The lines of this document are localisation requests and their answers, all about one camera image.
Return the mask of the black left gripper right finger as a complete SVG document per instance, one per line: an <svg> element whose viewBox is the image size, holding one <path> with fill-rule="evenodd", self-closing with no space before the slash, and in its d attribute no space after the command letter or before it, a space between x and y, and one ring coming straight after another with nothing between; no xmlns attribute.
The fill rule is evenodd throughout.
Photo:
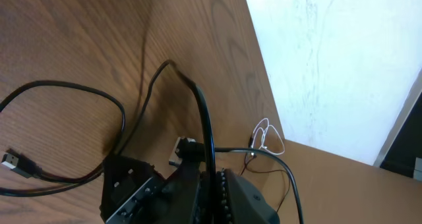
<svg viewBox="0 0 422 224"><path fill-rule="evenodd" d="M216 223L280 224L260 191L231 169L216 173Z"/></svg>

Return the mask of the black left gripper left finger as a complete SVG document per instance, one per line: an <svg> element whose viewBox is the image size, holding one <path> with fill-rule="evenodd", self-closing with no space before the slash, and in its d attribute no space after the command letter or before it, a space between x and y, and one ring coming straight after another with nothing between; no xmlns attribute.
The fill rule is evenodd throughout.
<svg viewBox="0 0 422 224"><path fill-rule="evenodd" d="M160 215L158 222L208 223L209 193L210 179L207 172L200 170L199 163L183 161L162 189L166 204L165 212Z"/></svg>

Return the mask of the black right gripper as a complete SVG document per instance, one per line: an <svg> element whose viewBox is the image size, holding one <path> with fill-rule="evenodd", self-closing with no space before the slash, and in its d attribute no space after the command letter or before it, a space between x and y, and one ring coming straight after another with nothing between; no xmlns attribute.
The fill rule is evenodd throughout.
<svg viewBox="0 0 422 224"><path fill-rule="evenodd" d="M100 216L104 223L177 223L178 170L164 178L154 166L131 157L109 155L103 162Z"/></svg>

